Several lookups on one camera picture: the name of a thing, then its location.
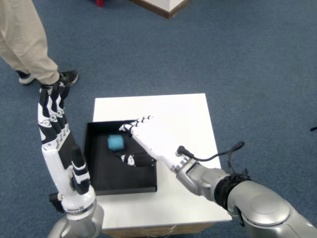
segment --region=robotic arm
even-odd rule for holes
[[[42,154],[58,193],[50,201],[66,217],[53,227],[49,238],[95,238],[99,235],[104,211],[96,202],[90,185],[86,160],[69,130],[64,99],[69,86],[53,87],[51,95],[41,91],[38,124]]]
[[[237,218],[249,237],[317,237],[317,229],[277,193],[251,181],[247,175],[230,175],[222,169],[204,167],[197,161],[204,160],[179,147],[156,118],[143,117],[124,124],[120,130],[130,133],[151,157],[164,161],[190,192],[216,202]],[[236,149],[225,153],[231,155]]]

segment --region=black tray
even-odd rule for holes
[[[111,195],[139,192],[156,192],[156,166],[133,167],[123,163],[113,151],[108,149],[109,135],[121,134],[124,151],[118,154],[145,152],[134,139],[119,128],[132,121],[91,122],[86,125],[84,155],[87,160],[91,184],[96,195]]]

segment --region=person's leg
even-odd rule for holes
[[[26,69],[26,67],[22,64],[19,58],[12,52],[12,50],[6,44],[1,32],[0,56],[19,74],[19,82],[21,84],[29,84],[35,79]]]
[[[31,0],[0,0],[0,32],[0,55],[12,68],[31,73],[43,84],[58,81],[57,65],[47,55],[45,31]]]

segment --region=black cable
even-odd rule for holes
[[[228,154],[228,163],[231,165],[231,154],[233,153],[233,151],[236,151],[240,148],[242,148],[244,146],[244,142],[243,141],[240,141],[238,143],[236,143],[230,150],[228,151],[224,151],[224,152],[220,152],[218,154],[215,154],[213,156],[211,156],[210,158],[207,158],[207,159],[199,159],[197,157],[194,156],[194,154],[190,153],[188,150],[185,149],[184,146],[179,146],[178,149],[177,149],[177,153],[180,154],[180,155],[186,155],[188,156],[189,158],[191,159],[195,159],[197,161],[200,161],[200,162],[206,162],[206,161],[210,161],[218,156],[221,156],[221,155],[226,155]]]

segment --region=white table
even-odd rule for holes
[[[205,94],[96,98],[94,122],[153,115],[162,118],[180,144],[199,158],[217,153]],[[219,159],[204,162],[220,168]],[[103,230],[217,223],[228,213],[202,196],[191,194],[163,162],[157,162],[158,191],[98,196],[105,211]]]

